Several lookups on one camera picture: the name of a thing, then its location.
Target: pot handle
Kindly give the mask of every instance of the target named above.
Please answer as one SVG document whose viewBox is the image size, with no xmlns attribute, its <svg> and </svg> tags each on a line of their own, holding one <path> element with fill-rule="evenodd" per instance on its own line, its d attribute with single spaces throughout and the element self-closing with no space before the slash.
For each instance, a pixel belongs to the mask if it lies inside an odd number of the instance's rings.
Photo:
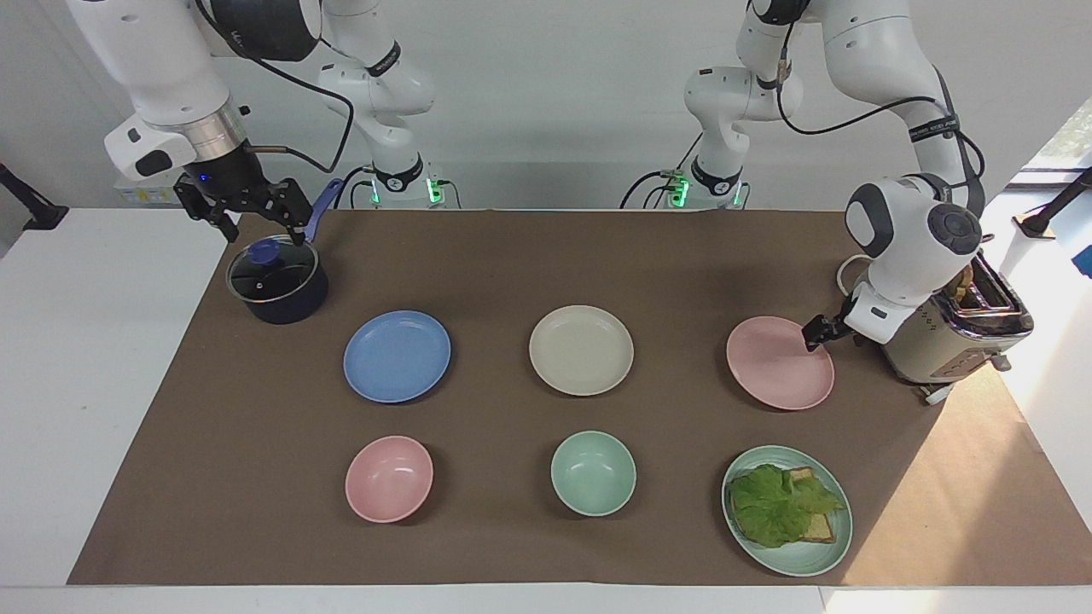
<svg viewBox="0 0 1092 614">
<path fill-rule="evenodd" d="M 330 181 L 327 184 L 327 189 L 322 190 L 322 193 L 319 194 L 319 200 L 314 201 L 314 204 L 311 206 L 311 220 L 304 229 L 304 236 L 307 237 L 309 243 L 314 243 L 314 237 L 319 234 L 319 222 L 322 221 L 322 215 L 330 208 L 330 203 L 341 193 L 344 186 L 345 181 L 341 179 Z"/>
</svg>

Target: white cable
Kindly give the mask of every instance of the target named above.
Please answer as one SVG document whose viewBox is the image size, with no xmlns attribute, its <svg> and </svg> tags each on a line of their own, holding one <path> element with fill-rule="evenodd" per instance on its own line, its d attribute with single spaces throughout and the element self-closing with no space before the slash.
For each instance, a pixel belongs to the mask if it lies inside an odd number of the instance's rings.
<svg viewBox="0 0 1092 614">
<path fill-rule="evenodd" d="M 838 268 L 838 273 L 835 274 L 834 281 L 838 282 L 838 290 L 842 291 L 842 296 L 850 296 L 850 291 L 845 290 L 845 284 L 842 283 L 842 274 L 845 273 L 845 268 L 856 262 L 857 260 L 873 261 L 873 258 L 865 256 L 864 253 L 854 253 L 853 256 L 846 258 L 845 262 Z"/>
</svg>

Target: brown tablecloth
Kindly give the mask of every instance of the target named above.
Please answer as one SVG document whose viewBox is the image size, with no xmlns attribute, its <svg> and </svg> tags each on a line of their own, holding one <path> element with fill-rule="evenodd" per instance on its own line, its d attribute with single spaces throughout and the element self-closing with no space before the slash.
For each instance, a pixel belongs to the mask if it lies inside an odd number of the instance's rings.
<svg viewBox="0 0 1092 614">
<path fill-rule="evenodd" d="M 835 311 L 855 251 L 839 214 L 365 212 L 328 214 L 331 278 L 309 320 L 272 327 L 224 287 L 249 222 L 211 281 L 70 577 L 71 583 L 1083 585 L 1092 535 L 1011 398 L 985 373 L 925 408 L 875 346 L 831 345 L 838 381 L 817 409 L 750 399 L 724 357 L 756 315 Z M 566 398 L 535 376 L 527 339 L 569 304 L 618 316 L 637 346 L 612 392 Z M 454 357 L 426 397 L 381 406 L 342 375 L 354 331 L 418 309 Z M 124 374 L 118 374 L 124 386 Z M 549 459 L 602 429 L 638 462 L 633 499 L 570 512 Z M 436 463 L 425 506 L 372 526 L 345 503 L 356 452 L 392 434 Z M 776 576 L 733 541 L 719 491 L 764 444 L 823 462 L 853 506 L 846 560 Z"/>
</svg>

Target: black pole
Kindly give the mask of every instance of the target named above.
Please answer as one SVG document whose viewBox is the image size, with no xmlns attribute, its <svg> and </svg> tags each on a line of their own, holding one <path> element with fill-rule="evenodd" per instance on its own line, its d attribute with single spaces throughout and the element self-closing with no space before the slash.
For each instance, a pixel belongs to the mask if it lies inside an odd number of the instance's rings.
<svg viewBox="0 0 1092 614">
<path fill-rule="evenodd" d="M 1042 211 L 1025 217 L 1023 222 L 1017 222 L 1023 234 L 1028 235 L 1033 239 L 1041 239 L 1046 235 L 1046 229 L 1051 226 L 1051 220 L 1061 213 L 1061 210 L 1073 202 L 1077 197 L 1081 196 L 1084 190 L 1092 188 L 1092 167 L 1085 168 L 1084 173 L 1078 177 L 1072 184 L 1066 186 L 1066 189 L 1061 190 L 1053 201 L 1049 202 Z"/>
<path fill-rule="evenodd" d="M 69 208 L 54 204 L 49 199 L 39 194 L 37 190 L 15 177 L 2 163 L 0 163 L 0 184 L 15 194 L 15 198 L 34 216 L 23 226 L 24 231 L 52 231 L 69 211 Z"/>
</svg>

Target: bread slice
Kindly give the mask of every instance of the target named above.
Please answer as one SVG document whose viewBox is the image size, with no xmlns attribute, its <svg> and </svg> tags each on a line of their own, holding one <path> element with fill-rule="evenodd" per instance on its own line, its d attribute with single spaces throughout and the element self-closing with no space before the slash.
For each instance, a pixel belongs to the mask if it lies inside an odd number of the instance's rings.
<svg viewBox="0 0 1092 614">
<path fill-rule="evenodd" d="M 805 477 L 815 477 L 815 471 L 812 471 L 810 467 L 799 467 L 788 470 L 788 476 L 793 480 L 793 482 L 804 480 Z M 808 526 L 808 530 L 804 532 L 804 536 L 800 538 L 800 541 L 811 544 L 834 543 L 834 531 L 830 528 L 830 520 L 827 518 L 826 513 L 811 515 L 811 524 Z"/>
</svg>

